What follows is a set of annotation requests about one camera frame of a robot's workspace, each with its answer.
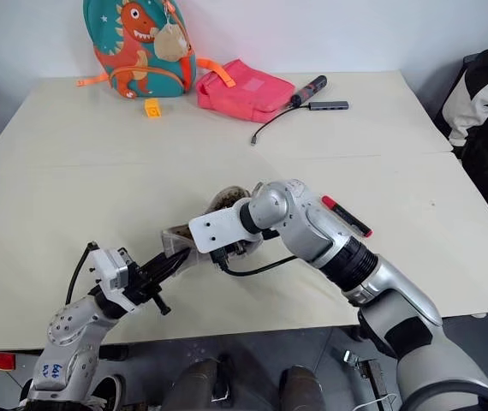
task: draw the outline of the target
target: gray floor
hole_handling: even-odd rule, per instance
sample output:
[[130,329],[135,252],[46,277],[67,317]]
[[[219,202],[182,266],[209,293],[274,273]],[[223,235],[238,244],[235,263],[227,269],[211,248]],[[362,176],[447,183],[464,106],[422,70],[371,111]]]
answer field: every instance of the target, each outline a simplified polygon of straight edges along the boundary
[[[461,345],[488,375],[488,316],[485,319],[448,319],[448,336]],[[379,359],[389,392],[396,388],[396,363],[380,354],[370,342],[355,342],[341,329],[317,328],[273,331],[232,336],[147,342],[131,346],[124,362],[101,361],[96,379],[119,374],[127,385],[125,403],[147,401],[159,404],[179,373],[194,361],[229,353],[237,370],[235,407],[272,410],[277,408],[280,373],[299,364],[313,369],[320,380],[330,410],[350,410],[373,399],[371,388],[358,373],[338,360],[351,349],[363,359]],[[0,372],[0,407],[17,405],[20,387],[31,376],[36,357],[17,356],[17,369]],[[400,399],[393,403],[398,409]],[[365,408],[377,409],[375,406]]]

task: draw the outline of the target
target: person's leg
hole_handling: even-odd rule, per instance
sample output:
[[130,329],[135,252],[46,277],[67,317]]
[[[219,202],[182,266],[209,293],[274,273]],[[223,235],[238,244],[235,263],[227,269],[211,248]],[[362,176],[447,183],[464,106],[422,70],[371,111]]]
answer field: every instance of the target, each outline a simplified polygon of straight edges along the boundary
[[325,411],[322,388],[314,374],[302,366],[292,366],[280,378],[282,411]]
[[217,362],[204,360],[183,371],[162,404],[162,411],[209,408],[217,378]]

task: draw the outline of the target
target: white table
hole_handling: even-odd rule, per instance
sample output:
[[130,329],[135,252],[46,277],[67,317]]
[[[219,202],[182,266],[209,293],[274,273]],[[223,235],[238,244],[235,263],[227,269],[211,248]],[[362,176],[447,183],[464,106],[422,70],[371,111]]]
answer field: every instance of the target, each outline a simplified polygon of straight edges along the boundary
[[[144,115],[143,100],[119,98],[107,84],[77,88],[75,79],[41,82],[0,136],[0,168],[155,164],[176,152],[207,157],[226,151],[282,158],[449,152],[398,71],[328,74],[313,100],[348,100],[350,110],[297,110],[266,128],[202,110],[194,93],[163,98],[163,117]],[[301,88],[316,74],[283,74]],[[196,158],[191,164],[205,160]]]
[[[368,247],[401,268],[443,316],[488,312],[488,208],[452,154],[289,160],[226,148],[224,158],[203,154],[192,168],[171,172],[168,156],[149,164],[0,170],[0,348],[43,346],[88,241],[124,246],[143,263],[161,250],[162,228],[201,213],[220,188],[288,177],[331,194],[371,225]],[[194,154],[182,150],[181,161]],[[236,268],[286,255],[278,240],[269,241]],[[74,296],[92,286],[84,270]],[[356,322],[337,288],[299,261],[251,278],[203,265],[168,280],[163,297],[169,316],[149,303],[106,342]]]

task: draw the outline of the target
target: wire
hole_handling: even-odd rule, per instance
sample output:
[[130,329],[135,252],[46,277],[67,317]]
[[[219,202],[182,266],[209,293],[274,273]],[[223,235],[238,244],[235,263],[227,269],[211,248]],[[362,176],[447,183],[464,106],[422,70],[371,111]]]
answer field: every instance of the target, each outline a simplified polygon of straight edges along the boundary
[[266,265],[264,267],[258,268],[256,270],[251,270],[251,271],[232,271],[229,268],[229,266],[227,265],[227,260],[225,260],[224,262],[219,261],[218,264],[219,264],[219,267],[223,271],[225,271],[227,274],[229,274],[231,276],[235,276],[235,277],[248,277],[248,276],[254,276],[255,274],[259,274],[260,272],[272,270],[273,268],[278,267],[279,265],[282,265],[282,264],[286,264],[289,261],[293,261],[294,259],[297,259],[297,257],[295,257],[294,255],[292,255],[292,256],[287,257],[285,259],[281,259],[281,260],[279,260],[279,261],[277,261],[275,263],[272,263],[272,264],[269,264],[269,265]]
[[253,133],[252,139],[250,140],[250,143],[252,146],[255,146],[258,142],[258,133],[265,127],[267,127],[269,124],[274,122],[278,117],[283,116],[286,113],[289,113],[290,111],[297,110],[297,109],[305,109],[308,108],[308,105],[298,105],[297,107],[292,107],[291,109],[287,109],[286,111],[283,111],[282,113],[278,114],[277,116],[271,118],[268,122],[266,122],[264,125],[262,125],[258,131]]
[[468,381],[447,380],[440,383],[429,384],[418,389],[406,399],[406,401],[402,404],[400,411],[415,411],[426,400],[447,392],[474,394],[488,401],[487,387],[475,383],[469,383]]
[[10,374],[8,371],[6,372],[6,374],[12,378],[12,381],[14,381],[16,384],[18,384],[18,387],[20,387],[22,390],[23,390],[23,387],[21,386],[20,383],[18,383],[18,380],[14,378],[14,376],[12,374]]
[[360,408],[363,408],[363,407],[367,407],[368,405],[375,404],[376,402],[380,402],[380,401],[386,400],[387,398],[390,398],[391,396],[393,396],[395,399],[398,397],[397,394],[395,394],[394,392],[391,392],[391,393],[387,394],[386,396],[382,396],[381,398],[378,398],[377,400],[373,400],[373,401],[365,402],[365,403],[363,403],[361,405],[357,405],[356,407],[353,408],[353,411],[356,411],[357,409],[360,409]]
[[82,257],[80,257],[80,260],[76,265],[76,268],[74,269],[73,276],[71,277],[71,282],[69,283],[69,287],[67,289],[67,296],[65,297],[66,306],[71,303],[71,298],[73,297],[73,289],[74,289],[74,285],[76,284],[76,279],[79,276],[79,272],[82,269],[84,262],[88,258],[88,254],[90,253],[90,251],[95,249],[98,249],[98,244],[96,244],[95,242],[89,242],[86,245],[86,248],[84,249],[84,253],[82,253]]

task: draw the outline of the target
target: orange dinosaur print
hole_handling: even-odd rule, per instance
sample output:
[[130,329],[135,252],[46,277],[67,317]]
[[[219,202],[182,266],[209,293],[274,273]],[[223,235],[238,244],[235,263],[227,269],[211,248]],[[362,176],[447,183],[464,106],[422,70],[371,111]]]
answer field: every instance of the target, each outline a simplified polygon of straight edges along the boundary
[[[136,2],[123,0],[122,6],[116,6],[120,17],[116,22],[121,27],[116,32],[122,37],[122,41],[116,42],[115,52],[104,54],[94,47],[96,57],[104,66],[112,68],[124,66],[148,67],[151,52],[142,46],[142,43],[152,43],[158,33],[158,26],[149,17],[143,7]],[[116,90],[127,98],[135,98],[136,93],[128,88],[128,83],[137,80],[138,88],[147,93],[146,71],[125,71],[115,75]]]

